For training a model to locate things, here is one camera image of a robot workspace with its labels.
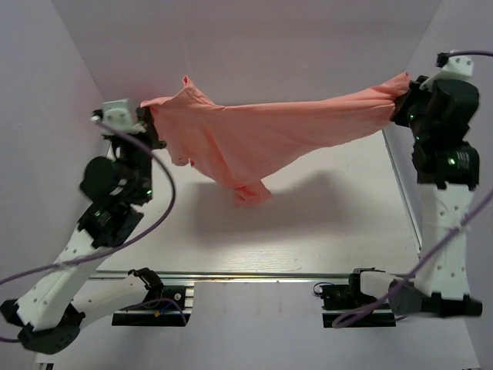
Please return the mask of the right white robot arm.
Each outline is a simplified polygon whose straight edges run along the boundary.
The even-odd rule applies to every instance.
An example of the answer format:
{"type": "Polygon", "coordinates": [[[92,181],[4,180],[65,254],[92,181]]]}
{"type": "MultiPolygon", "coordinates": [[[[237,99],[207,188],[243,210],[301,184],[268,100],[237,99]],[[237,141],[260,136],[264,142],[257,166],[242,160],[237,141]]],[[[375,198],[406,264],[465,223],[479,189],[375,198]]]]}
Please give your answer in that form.
{"type": "Polygon", "coordinates": [[[410,83],[397,98],[392,122],[414,137],[412,163],[422,202],[421,257],[406,277],[361,268],[350,277],[349,301],[375,309],[387,303],[395,315],[479,317],[466,271],[466,217],[479,184],[480,156],[465,140],[479,107],[478,89],[457,79],[410,83]]]}

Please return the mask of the salmon pink t shirt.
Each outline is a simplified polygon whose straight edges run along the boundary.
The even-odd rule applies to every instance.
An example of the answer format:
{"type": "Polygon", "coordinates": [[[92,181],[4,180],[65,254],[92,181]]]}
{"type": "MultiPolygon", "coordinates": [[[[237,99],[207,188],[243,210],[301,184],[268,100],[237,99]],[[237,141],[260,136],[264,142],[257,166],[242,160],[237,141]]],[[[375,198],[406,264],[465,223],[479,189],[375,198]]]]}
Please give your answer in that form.
{"type": "Polygon", "coordinates": [[[190,165],[232,190],[236,205],[266,202],[262,180],[299,157],[385,128],[409,90],[403,72],[378,86],[331,99],[238,106],[215,104],[188,77],[173,97],[141,102],[176,166],[190,165]]]}

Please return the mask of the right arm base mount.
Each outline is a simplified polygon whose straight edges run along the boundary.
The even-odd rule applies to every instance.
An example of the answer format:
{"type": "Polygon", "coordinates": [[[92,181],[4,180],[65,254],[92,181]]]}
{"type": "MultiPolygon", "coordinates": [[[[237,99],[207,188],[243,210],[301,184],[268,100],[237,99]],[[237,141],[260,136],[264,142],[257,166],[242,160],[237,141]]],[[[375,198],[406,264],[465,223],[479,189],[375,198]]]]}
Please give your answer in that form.
{"type": "MultiPolygon", "coordinates": [[[[314,294],[323,301],[322,320],[324,328],[332,328],[335,319],[351,309],[372,304],[377,299],[357,291],[355,283],[334,284],[319,282],[313,287],[314,294]]],[[[352,324],[351,328],[391,328],[396,327],[398,319],[390,311],[388,304],[379,306],[379,312],[372,311],[368,316],[352,324]]]]}

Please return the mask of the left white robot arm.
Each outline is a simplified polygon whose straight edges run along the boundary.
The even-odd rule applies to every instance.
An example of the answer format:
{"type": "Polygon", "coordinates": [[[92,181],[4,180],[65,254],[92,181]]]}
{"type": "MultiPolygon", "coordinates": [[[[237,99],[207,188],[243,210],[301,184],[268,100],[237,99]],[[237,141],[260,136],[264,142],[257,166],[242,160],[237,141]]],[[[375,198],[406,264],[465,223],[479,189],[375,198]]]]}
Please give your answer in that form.
{"type": "Polygon", "coordinates": [[[105,259],[144,238],[170,213],[165,210],[149,229],[132,235],[143,219],[138,207],[153,198],[152,166],[164,165],[153,154],[166,144],[159,140],[150,108],[132,109],[127,99],[106,102],[91,120],[109,141],[112,157],[97,156],[86,165],[79,189],[90,205],[55,262],[39,269],[43,277],[20,298],[1,305],[5,321],[19,329],[14,341],[27,351],[54,355],[94,321],[120,309],[153,308],[163,298],[163,283],[147,267],[129,271],[100,294],[79,295],[105,259]]]}

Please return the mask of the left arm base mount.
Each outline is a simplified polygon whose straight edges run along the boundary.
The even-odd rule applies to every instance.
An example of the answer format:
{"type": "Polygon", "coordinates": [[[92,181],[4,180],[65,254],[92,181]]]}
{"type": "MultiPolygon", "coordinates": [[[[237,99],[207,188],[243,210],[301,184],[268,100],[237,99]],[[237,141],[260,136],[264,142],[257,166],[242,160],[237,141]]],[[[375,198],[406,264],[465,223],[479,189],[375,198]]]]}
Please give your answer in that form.
{"type": "Polygon", "coordinates": [[[165,285],[146,297],[145,304],[112,315],[113,327],[182,328],[193,307],[192,285],[165,285]]]}

